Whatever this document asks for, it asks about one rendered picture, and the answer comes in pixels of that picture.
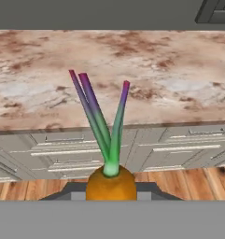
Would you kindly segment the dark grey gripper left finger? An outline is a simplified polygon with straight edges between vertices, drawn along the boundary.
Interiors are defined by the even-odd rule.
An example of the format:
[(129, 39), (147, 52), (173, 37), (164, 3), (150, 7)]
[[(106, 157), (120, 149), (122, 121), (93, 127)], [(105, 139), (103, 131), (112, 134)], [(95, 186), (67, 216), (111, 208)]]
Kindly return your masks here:
[(45, 197), (44, 200), (84, 201), (86, 186), (86, 182), (68, 182), (61, 191)]

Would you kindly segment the orange carrot with green stalks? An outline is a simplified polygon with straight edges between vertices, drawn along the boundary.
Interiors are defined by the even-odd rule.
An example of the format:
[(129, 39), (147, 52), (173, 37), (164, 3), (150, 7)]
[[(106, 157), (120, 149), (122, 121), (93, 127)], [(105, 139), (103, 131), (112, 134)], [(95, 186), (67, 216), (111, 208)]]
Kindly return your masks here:
[(80, 73), (77, 77), (74, 70), (70, 70), (69, 74), (104, 158), (104, 165), (95, 170), (88, 179), (86, 199), (94, 201), (135, 201), (137, 193), (134, 175), (120, 165), (123, 118), (130, 82), (127, 80), (123, 82), (117, 114), (112, 133), (110, 133), (88, 75)]

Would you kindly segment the grey cupboard door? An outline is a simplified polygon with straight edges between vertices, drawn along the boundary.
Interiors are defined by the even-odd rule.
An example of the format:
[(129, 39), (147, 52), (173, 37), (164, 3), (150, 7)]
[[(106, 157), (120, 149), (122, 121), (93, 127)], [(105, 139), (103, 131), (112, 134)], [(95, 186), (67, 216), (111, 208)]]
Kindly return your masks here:
[(35, 176), (20, 162), (17, 162), (7, 151), (3, 135), (0, 135), (0, 182), (35, 180)]

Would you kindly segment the grey drawer front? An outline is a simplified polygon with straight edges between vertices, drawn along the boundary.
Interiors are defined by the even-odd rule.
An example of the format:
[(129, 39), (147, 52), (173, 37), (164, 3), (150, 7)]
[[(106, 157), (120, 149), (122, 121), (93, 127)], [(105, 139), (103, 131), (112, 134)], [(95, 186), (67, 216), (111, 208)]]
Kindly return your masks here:
[(33, 134), (36, 145), (32, 147), (32, 150), (46, 151), (48, 154), (50, 154), (52, 151), (58, 151), (60, 154), (62, 154), (64, 151), (70, 151), (72, 153), (101, 153), (101, 150), (91, 130), (84, 130), (80, 132), (49, 133), (49, 135), (54, 134), (83, 137), (84, 140), (81, 142), (48, 143), (45, 141), (45, 136), (48, 134)]
[[(104, 159), (101, 153), (72, 153), (64, 151), (60, 154), (58, 151), (48, 152), (31, 152), (32, 160), (37, 164), (33, 171), (40, 179), (63, 179), (63, 178), (83, 178), (89, 176), (95, 169), (104, 164)], [(101, 161), (102, 165), (90, 166), (53, 166), (55, 162), (70, 162), (70, 161), (86, 161), (94, 160)]]
[[(225, 129), (225, 124), (200, 126), (222, 126)], [(225, 141), (225, 131), (222, 134), (190, 134), (189, 127), (192, 126), (145, 129), (140, 131), (141, 137), (137, 140), (137, 144), (143, 147), (152, 147), (169, 144), (196, 144)]]
[(200, 168), (217, 163), (225, 142), (200, 145), (138, 146), (128, 167), (136, 172), (165, 168)]

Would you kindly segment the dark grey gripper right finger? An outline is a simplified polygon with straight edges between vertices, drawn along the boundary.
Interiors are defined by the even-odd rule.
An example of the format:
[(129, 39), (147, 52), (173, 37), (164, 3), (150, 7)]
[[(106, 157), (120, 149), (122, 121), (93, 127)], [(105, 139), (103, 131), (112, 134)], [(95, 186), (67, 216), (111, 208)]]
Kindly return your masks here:
[(162, 191), (155, 182), (136, 183), (138, 201), (178, 200), (178, 197)]

